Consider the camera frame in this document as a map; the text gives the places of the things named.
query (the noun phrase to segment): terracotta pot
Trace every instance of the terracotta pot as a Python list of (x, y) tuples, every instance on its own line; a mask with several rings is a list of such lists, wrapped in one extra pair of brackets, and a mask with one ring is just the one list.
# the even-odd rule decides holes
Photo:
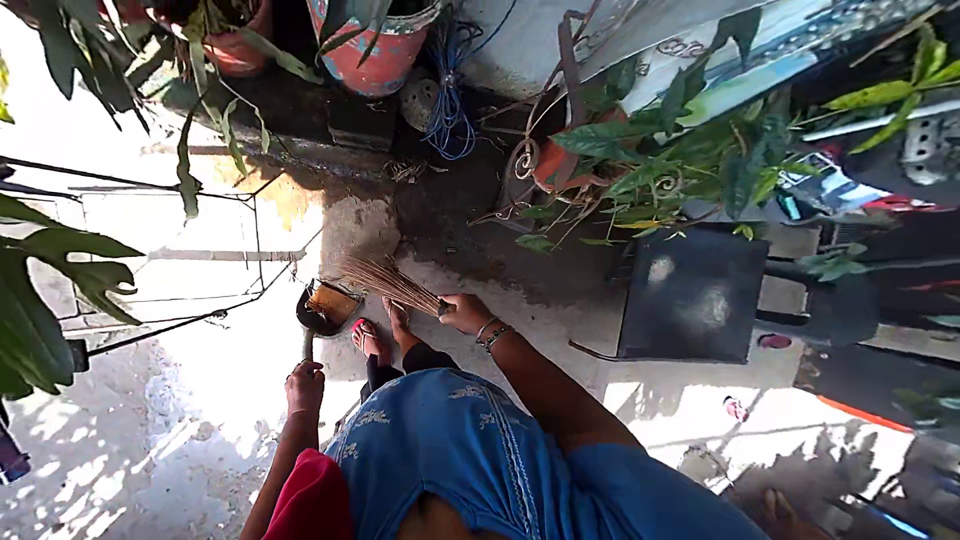
[[(602, 117), (600, 117), (598, 122), (626, 122), (627, 114), (620, 107), (616, 107), (610, 112), (607, 112)], [(560, 168), (561, 162), (569, 156), (570, 153), (565, 150), (563, 147), (555, 144), (552, 140), (547, 139), (540, 146), (540, 157), (537, 159), (537, 167), (534, 168), (533, 176), (534, 182), (537, 184), (537, 187), (546, 191), (547, 193), (553, 192), (553, 181), (549, 184), (547, 180), (550, 180), (550, 177), (557, 172), (557, 169)], [(616, 179), (605, 180), (593, 173), (582, 174), (576, 178), (571, 178), (566, 181), (564, 189), (570, 189), (571, 187), (583, 187), (587, 184), (595, 185), (610, 185)]]
[[(260, 0), (256, 15), (246, 28), (267, 39), (274, 36), (273, 0)], [(253, 77), (267, 65), (267, 57), (236, 32), (208, 34), (204, 40), (204, 52), (228, 77)]]
[[(313, 30), (319, 36), (326, 18), (327, 0), (307, 0), (307, 6)], [(324, 55), (326, 69), (336, 80), (363, 96), (382, 97), (396, 92), (410, 74), (428, 27), (440, 14), (442, 6), (442, 2), (436, 0), (421, 12), (387, 17), (376, 46), (363, 65), (357, 67), (375, 35), (370, 29)], [(357, 28), (359, 25), (351, 20), (335, 36)]]

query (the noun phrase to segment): white wall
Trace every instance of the white wall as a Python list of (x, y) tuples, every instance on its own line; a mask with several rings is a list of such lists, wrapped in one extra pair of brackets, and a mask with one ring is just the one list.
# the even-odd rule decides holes
[[(492, 32), (511, 3), (465, 0), (461, 16)], [(587, 46), (577, 51), (584, 56), (590, 54), (583, 75), (595, 75), (684, 30), (760, 3), (763, 0), (603, 0), (590, 21)], [(468, 84), (515, 99), (536, 93), (560, 60), (557, 25), (564, 13), (585, 12), (590, 4), (590, 0), (517, 0), (500, 32), (462, 67)]]

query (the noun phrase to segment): red cloth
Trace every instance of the red cloth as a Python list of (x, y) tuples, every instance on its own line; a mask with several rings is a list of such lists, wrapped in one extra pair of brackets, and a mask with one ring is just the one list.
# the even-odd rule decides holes
[(263, 540), (352, 540), (347, 481), (337, 462), (308, 448), (297, 456)]

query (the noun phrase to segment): bracelet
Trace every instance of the bracelet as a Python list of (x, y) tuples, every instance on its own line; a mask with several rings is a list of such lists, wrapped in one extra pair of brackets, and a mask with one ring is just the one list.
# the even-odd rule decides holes
[(506, 326), (500, 327), (500, 328), (496, 329), (495, 331), (493, 331), (493, 334), (492, 334), (490, 337), (487, 338), (487, 342), (484, 343), (484, 345), (483, 345), (483, 348), (487, 350), (487, 354), (488, 354), (488, 355), (492, 355), (492, 353), (490, 352), (490, 347), (493, 346), (493, 343), (496, 343), (496, 340), (499, 339), (500, 336), (502, 336), (502, 335), (504, 335), (504, 334), (507, 334), (507, 333), (510, 333), (510, 332), (512, 332), (512, 331), (516, 331), (516, 330), (514, 330), (514, 327), (512, 327), (512, 326), (510, 326), (510, 325), (506, 325)]
[(489, 325), (495, 323), (498, 319), (499, 318), (496, 315), (494, 315), (493, 317), (490, 318), (489, 321), (487, 321), (486, 323), (484, 323), (482, 327), (480, 327), (480, 330), (477, 331), (477, 343), (483, 343), (482, 341), (480, 341), (480, 336), (483, 335), (483, 331), (486, 330)]

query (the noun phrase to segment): straw broom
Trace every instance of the straw broom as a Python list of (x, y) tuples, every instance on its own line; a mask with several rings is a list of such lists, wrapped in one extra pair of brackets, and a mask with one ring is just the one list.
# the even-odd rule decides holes
[(367, 258), (344, 257), (339, 267), (345, 281), (434, 317), (443, 315), (449, 306), (393, 265), (384, 266)]

